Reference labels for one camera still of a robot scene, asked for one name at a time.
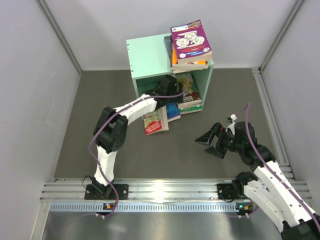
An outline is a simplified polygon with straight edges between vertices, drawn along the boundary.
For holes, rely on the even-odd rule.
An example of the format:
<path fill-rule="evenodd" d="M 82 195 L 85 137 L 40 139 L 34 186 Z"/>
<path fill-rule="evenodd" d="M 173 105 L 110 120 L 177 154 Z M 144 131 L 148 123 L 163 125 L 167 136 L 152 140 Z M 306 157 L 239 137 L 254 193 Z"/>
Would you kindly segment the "dark blue paperback book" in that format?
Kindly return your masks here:
<path fill-rule="evenodd" d="M 204 70 L 208 68 L 208 64 L 187 64 L 186 66 L 182 67 L 172 67 L 171 71 L 173 74 L 178 73 L 185 73 L 189 71 L 196 71 L 196 70 Z"/>

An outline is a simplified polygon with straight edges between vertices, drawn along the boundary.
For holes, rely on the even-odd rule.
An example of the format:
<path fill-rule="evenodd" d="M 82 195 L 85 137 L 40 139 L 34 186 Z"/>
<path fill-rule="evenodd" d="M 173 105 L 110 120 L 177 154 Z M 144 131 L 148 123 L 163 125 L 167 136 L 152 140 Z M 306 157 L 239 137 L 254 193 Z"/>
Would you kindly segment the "light teal thin book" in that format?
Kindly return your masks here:
<path fill-rule="evenodd" d="M 178 108 L 185 109 L 185 108 L 201 105 L 202 99 L 200 97 L 198 88 L 193 80 L 192 75 L 189 72 L 187 72 L 187 73 L 176 74 L 175 77 L 179 84 L 182 83 L 182 91 L 184 91 L 189 81 L 188 88 L 182 97 L 182 103 L 178 104 Z"/>

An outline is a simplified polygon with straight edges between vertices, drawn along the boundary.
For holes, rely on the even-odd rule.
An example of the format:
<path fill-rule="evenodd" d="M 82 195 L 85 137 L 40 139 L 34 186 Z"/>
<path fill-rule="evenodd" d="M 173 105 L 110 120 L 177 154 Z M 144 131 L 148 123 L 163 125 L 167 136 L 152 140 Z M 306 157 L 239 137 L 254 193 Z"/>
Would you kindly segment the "Roald Dahl Charlie book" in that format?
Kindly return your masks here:
<path fill-rule="evenodd" d="M 171 44 L 171 66 L 172 67 L 184 67 L 185 65 L 199 65 L 205 66 L 207 65 L 207 61 L 195 61 L 195 62 L 188 62 L 188 63 L 178 63 L 178 56 L 173 44 Z"/>

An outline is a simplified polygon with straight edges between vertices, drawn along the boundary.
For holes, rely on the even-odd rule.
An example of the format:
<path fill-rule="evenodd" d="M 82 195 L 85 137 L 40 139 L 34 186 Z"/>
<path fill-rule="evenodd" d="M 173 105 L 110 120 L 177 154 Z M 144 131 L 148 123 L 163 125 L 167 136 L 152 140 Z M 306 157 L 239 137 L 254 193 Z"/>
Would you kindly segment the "Jane Eyre sunset cover book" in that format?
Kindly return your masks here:
<path fill-rule="evenodd" d="M 172 122 L 181 118 L 178 105 L 175 102 L 168 102 L 166 104 L 167 121 Z"/>

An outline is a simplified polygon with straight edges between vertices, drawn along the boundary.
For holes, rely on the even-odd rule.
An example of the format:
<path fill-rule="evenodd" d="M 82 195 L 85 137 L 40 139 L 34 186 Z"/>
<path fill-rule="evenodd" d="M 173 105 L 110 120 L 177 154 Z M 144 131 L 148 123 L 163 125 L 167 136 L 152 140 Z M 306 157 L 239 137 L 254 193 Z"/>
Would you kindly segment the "green paperback book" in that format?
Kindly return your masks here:
<path fill-rule="evenodd" d="M 203 110 L 203 106 L 202 105 L 195 105 L 195 106 L 179 109 L 179 113 L 181 115 L 183 115 L 183 114 L 190 114 L 190 113 L 200 112 L 202 110 Z"/>

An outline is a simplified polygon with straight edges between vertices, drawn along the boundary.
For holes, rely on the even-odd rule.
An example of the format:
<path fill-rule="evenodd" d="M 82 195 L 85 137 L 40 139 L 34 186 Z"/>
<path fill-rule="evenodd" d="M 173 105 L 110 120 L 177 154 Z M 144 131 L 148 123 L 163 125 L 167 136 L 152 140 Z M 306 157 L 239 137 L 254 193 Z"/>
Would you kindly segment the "red Treehouse paperback book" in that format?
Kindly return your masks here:
<path fill-rule="evenodd" d="M 167 109 L 165 106 L 147 113 L 143 116 L 144 133 L 151 135 L 158 132 L 168 131 L 169 123 L 167 117 Z"/>

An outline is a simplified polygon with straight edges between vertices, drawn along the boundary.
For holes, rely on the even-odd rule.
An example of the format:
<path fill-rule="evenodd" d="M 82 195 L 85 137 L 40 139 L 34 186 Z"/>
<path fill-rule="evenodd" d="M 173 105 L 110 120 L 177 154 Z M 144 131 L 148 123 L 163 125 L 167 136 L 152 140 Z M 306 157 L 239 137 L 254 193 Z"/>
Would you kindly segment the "dark brown Edward Tulane book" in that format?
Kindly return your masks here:
<path fill-rule="evenodd" d="M 171 35 L 164 37 L 164 44 L 165 44 L 167 51 L 170 52 L 172 50 L 172 36 Z"/>

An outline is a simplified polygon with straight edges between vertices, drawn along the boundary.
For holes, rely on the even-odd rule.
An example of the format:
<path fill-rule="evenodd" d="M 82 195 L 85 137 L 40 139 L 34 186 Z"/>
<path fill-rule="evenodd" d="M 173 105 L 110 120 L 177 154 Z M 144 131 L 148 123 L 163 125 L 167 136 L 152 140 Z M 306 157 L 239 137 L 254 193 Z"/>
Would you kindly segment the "purple paperback book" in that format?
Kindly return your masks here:
<path fill-rule="evenodd" d="M 179 64 L 212 59 L 212 48 L 206 36 L 202 21 L 195 20 L 170 28 L 173 47 Z"/>

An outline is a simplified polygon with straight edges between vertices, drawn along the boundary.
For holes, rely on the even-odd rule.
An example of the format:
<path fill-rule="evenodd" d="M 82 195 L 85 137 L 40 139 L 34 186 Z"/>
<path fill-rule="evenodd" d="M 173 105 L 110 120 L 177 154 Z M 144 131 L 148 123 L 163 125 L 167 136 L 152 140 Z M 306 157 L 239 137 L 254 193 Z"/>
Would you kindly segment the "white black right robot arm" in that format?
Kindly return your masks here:
<path fill-rule="evenodd" d="M 320 215 L 293 188 L 272 152 L 258 143 L 251 123 L 237 121 L 234 114 L 227 120 L 229 126 L 216 122 L 195 142 L 206 145 L 205 151 L 220 159 L 227 152 L 237 153 L 250 168 L 232 180 L 234 194 L 256 203 L 283 240 L 318 240 Z"/>

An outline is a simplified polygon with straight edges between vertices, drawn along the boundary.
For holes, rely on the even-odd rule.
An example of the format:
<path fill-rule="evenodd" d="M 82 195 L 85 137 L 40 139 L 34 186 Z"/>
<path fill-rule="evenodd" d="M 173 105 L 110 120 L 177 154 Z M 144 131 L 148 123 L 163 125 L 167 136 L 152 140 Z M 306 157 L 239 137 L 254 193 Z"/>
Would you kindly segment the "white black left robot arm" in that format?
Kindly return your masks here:
<path fill-rule="evenodd" d="M 103 109 L 88 146 L 97 168 L 90 178 L 91 183 L 85 187 L 85 200 L 120 199 L 113 183 L 114 168 L 117 153 L 125 143 L 128 126 L 169 102 L 182 100 L 191 82 L 189 76 L 186 79 L 184 86 L 174 76 L 165 75 L 156 87 L 145 91 L 136 100 L 120 107 Z"/>

